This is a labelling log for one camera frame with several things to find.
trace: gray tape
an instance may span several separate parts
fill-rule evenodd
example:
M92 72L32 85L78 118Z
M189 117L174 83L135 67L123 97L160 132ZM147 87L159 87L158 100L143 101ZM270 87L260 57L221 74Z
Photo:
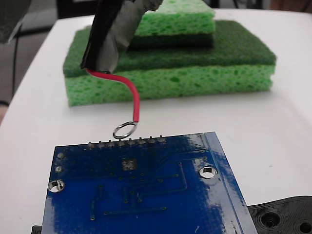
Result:
M120 55L128 48L146 11L155 11L163 0L124 1L120 12L108 32L97 59L98 71L113 72Z

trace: wire insulation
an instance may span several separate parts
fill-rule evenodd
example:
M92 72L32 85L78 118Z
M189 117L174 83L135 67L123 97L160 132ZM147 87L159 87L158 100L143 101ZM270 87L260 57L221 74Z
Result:
M234 6L235 6L235 8L236 8L236 9L239 9L239 7L238 7L238 3L237 3L237 0L233 0L233 2L234 2Z
M311 0L307 0L303 8L301 9L301 12L306 12L310 4L311 4Z
M139 114L140 114L140 95L137 91L137 88L135 85L128 80L125 77L117 76L117 75L112 75L112 74L106 74L106 73L101 73L101 72L96 72L87 69L87 72L95 77L102 78L102 79L108 79L108 80L113 80L113 81L118 81L121 83L124 83L125 85L128 86L130 89L132 95L133 95L133 102L134 102L134 108L133 108L133 122L138 122L139 121Z

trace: black tape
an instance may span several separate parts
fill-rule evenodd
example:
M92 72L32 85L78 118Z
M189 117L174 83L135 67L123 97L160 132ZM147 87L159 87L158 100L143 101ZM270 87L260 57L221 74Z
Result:
M124 0L99 0L81 69L96 70L96 61L103 42L121 9Z

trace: red wire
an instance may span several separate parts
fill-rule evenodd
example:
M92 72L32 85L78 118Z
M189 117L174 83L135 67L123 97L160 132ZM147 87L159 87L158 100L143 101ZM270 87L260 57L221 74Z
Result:
M111 74L106 74L106 73L101 73L101 72L96 72L87 69L87 72L95 77L102 78L102 79L108 79L108 80L114 80L118 81L121 83L124 83L125 85L128 86L130 89L132 95L133 95L133 102L134 102L134 107L133 107L133 122L138 122L139 121L139 114L140 114L140 95L138 94L137 88L135 85L128 80L125 77L117 76L117 75L111 75Z

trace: green scouring pad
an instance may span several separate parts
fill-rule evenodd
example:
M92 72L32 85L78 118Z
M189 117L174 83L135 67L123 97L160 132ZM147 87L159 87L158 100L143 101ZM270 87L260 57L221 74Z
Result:
M214 16L202 0L165 0L158 10L143 16L130 49L210 45Z
M121 83L92 77L79 64L89 29L77 32L64 64L70 106L131 101ZM276 57L247 29L234 21L216 21L213 48L130 50L115 74L127 77L141 99L267 91Z

